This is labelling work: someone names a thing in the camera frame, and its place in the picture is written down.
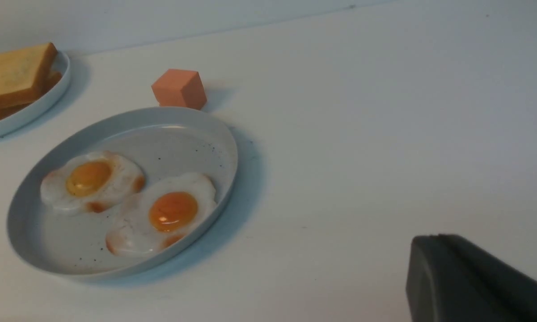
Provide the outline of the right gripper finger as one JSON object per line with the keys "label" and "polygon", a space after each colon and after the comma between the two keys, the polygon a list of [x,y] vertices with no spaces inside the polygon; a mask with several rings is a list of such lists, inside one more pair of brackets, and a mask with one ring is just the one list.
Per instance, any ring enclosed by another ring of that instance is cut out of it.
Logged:
{"label": "right gripper finger", "polygon": [[414,322],[537,322],[537,281],[456,234],[413,238],[406,296]]}

